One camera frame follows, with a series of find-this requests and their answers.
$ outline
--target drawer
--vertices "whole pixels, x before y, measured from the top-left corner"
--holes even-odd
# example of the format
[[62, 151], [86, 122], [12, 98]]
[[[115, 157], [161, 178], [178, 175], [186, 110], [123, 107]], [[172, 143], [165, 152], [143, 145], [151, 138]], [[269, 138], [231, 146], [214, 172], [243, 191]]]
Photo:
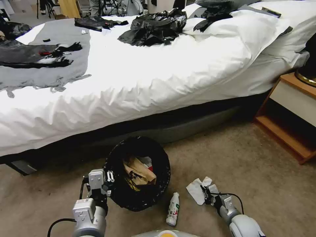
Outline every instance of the drawer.
[[282, 80], [270, 98], [316, 127], [316, 100]]

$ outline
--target bottle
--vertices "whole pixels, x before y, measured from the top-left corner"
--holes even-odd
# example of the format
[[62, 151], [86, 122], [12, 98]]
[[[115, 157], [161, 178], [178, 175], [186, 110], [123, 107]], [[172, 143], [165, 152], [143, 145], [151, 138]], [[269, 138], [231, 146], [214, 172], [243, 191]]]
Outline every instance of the bottle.
[[166, 219], [167, 224], [171, 226], [175, 226], [177, 224], [179, 207], [179, 194], [174, 193], [169, 205], [168, 215]]

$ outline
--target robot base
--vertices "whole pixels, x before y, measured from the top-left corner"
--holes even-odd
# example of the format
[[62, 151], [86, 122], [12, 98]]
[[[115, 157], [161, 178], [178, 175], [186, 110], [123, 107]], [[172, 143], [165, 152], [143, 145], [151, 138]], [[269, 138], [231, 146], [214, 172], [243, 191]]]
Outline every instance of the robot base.
[[177, 230], [154, 230], [143, 234], [135, 235], [133, 237], [198, 237], [196, 235], [188, 234]]

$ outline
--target gray blanket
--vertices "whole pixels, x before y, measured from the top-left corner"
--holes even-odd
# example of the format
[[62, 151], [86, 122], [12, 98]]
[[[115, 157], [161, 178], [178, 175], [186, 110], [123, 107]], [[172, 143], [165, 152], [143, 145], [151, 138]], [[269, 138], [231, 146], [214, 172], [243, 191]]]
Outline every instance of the gray blanket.
[[63, 19], [45, 23], [31, 45], [39, 44], [67, 44], [80, 42], [82, 49], [65, 55], [72, 64], [66, 67], [56, 68], [10, 68], [0, 66], [0, 90], [7, 90], [9, 97], [14, 97], [13, 90], [25, 86], [35, 88], [50, 87], [51, 90], [63, 91], [68, 82], [88, 77], [84, 75], [88, 66], [88, 54], [90, 49], [90, 35], [81, 34], [84, 28], [74, 26], [74, 19]]

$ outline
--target white duvet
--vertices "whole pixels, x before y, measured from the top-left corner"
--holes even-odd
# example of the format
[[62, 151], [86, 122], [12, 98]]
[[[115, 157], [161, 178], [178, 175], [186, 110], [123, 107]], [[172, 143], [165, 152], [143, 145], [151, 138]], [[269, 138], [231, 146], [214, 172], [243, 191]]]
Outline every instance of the white duvet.
[[[137, 47], [118, 41], [130, 25], [116, 26], [107, 34], [90, 31], [90, 78], [68, 83], [64, 92], [25, 87], [15, 90], [13, 99], [0, 92], [0, 156], [206, 102], [206, 92], [234, 80], [289, 26], [286, 20], [252, 11], [232, 15], [213, 23], [203, 35], [190, 33], [195, 24], [188, 20], [188, 34], [168, 46]], [[19, 41], [31, 42], [41, 28]], [[231, 92], [230, 97], [240, 94]]]

